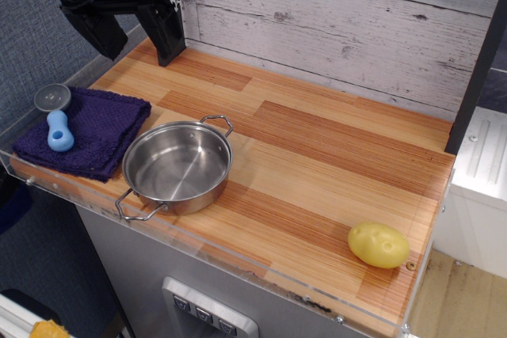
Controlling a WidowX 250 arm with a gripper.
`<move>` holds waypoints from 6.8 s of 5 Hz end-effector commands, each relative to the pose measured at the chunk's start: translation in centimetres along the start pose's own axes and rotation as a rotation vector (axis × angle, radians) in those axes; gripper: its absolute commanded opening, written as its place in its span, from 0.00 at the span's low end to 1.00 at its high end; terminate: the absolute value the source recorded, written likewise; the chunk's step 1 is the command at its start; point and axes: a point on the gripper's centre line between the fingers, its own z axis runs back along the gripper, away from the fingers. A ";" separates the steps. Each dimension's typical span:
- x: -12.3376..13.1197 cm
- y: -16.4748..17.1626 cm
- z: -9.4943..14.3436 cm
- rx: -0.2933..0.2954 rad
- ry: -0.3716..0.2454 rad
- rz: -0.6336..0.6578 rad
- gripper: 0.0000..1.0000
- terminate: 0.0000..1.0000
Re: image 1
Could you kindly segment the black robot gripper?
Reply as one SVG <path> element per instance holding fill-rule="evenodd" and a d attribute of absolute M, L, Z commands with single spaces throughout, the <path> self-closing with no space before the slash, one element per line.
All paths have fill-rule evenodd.
<path fill-rule="evenodd" d="M 60 0 L 71 25 L 101 55 L 114 60 L 128 37 L 114 16 L 71 9 L 136 9 L 136 16 L 156 48 L 158 65 L 167 66 L 185 49 L 181 0 Z"/>

